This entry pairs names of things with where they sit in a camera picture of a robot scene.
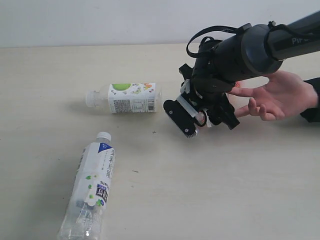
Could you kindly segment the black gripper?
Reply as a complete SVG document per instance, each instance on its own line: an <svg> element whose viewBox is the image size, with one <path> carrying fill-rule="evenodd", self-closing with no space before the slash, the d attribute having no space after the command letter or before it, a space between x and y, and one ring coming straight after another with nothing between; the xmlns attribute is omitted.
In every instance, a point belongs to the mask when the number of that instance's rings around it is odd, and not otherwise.
<svg viewBox="0 0 320 240"><path fill-rule="evenodd" d="M190 115L192 123L198 127L227 125L232 130L240 122L235 116L235 108L224 92L199 92L192 83L193 68L186 63L179 69L184 82L180 87L179 104Z"/></svg>

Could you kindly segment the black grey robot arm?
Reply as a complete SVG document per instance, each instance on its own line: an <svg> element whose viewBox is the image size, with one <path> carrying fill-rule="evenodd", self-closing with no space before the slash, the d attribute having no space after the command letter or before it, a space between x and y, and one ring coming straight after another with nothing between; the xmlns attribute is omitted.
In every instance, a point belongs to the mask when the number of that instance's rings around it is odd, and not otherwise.
<svg viewBox="0 0 320 240"><path fill-rule="evenodd" d="M175 124L190 134L199 123L198 113L214 125L235 128L239 120L227 93L237 82L276 72L289 58L320 49L320 14L314 12L290 24L244 24L240 27L215 25L199 31L193 67L184 65L185 81L177 98L178 108L168 114Z"/></svg>

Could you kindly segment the person's open bare hand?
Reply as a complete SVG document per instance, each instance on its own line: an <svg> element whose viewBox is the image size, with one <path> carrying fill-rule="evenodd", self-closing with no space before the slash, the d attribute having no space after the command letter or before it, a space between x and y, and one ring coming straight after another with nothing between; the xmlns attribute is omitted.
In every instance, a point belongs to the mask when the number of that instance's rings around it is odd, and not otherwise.
<svg viewBox="0 0 320 240"><path fill-rule="evenodd" d="M304 81L299 75L278 70L265 76L268 83L255 87L233 87L229 94L249 98L248 104L235 110L237 118L259 117L279 121L300 115L304 110Z"/></svg>

